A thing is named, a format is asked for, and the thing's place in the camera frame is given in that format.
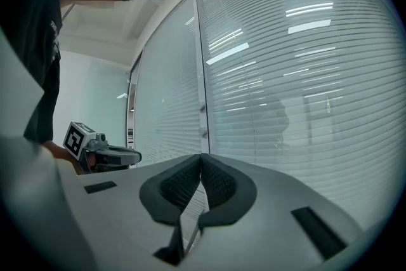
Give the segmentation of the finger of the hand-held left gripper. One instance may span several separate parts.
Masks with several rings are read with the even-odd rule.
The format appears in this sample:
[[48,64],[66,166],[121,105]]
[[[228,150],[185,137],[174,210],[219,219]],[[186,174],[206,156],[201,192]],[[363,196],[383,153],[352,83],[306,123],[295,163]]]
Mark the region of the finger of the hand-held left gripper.
[[142,160],[142,154],[125,147],[111,146],[106,149],[107,166],[111,168],[127,168]]

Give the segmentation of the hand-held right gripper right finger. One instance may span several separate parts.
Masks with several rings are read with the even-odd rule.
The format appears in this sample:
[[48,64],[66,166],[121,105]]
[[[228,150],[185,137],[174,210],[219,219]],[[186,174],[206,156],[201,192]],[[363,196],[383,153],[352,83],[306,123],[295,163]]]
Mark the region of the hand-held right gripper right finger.
[[209,211],[186,270],[320,269],[362,234],[298,179],[218,155],[200,157]]

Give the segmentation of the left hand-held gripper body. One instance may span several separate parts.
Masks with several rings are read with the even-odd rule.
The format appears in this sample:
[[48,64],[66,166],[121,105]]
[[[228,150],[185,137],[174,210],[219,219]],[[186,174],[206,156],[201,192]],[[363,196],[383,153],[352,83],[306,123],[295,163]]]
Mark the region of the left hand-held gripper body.
[[82,122],[72,121],[63,141],[65,149],[78,161],[84,173],[91,173],[88,154],[107,148],[108,141],[104,133],[97,133]]

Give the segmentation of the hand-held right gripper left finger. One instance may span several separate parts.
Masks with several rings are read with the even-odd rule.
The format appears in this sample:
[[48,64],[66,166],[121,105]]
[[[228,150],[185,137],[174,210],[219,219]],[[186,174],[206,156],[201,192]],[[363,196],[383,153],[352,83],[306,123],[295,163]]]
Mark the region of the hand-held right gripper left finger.
[[74,225],[75,270],[187,270],[181,214],[200,183],[199,155],[77,176],[59,163]]

